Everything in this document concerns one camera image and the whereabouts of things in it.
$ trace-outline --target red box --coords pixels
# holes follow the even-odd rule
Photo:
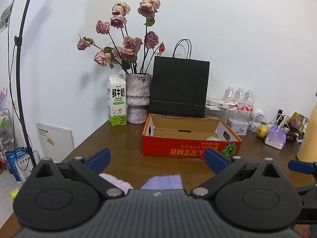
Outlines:
[[[220,141],[207,140],[210,136]],[[214,148],[232,157],[241,142],[222,120],[150,114],[142,133],[142,154],[204,158],[205,150]]]

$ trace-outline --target stone textured vase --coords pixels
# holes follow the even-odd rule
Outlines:
[[[126,120],[129,123],[146,122],[146,106],[150,103],[151,74],[126,74]]]

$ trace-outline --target tiled floor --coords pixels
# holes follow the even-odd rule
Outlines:
[[[20,189],[21,183],[17,183],[14,176],[8,170],[0,174],[0,228],[13,213],[12,203],[9,194],[14,189]]]

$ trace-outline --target white logo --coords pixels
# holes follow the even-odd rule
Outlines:
[[[158,197],[158,196],[161,196],[162,193],[160,193],[159,191],[157,191],[157,192],[153,193],[153,195],[154,195],[155,197]]]

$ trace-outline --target black pole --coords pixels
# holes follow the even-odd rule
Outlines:
[[[35,162],[33,151],[30,145],[28,133],[26,132],[26,126],[24,121],[22,100],[21,100],[21,84],[20,84],[20,60],[21,60],[22,34],[23,34],[23,28],[24,28],[26,13],[28,11],[29,4],[30,4],[30,0],[26,0],[26,4],[25,4],[23,16],[22,16],[22,21],[21,21],[21,26],[20,26],[19,37],[15,36],[14,42],[15,42],[15,45],[17,46],[17,49],[16,49],[16,93],[17,93],[17,100],[18,100],[19,113],[20,113],[20,122],[22,125],[23,135],[24,135],[24,139],[25,139],[25,143],[27,147],[26,152],[29,154],[31,158],[33,167],[35,167],[36,162]]]

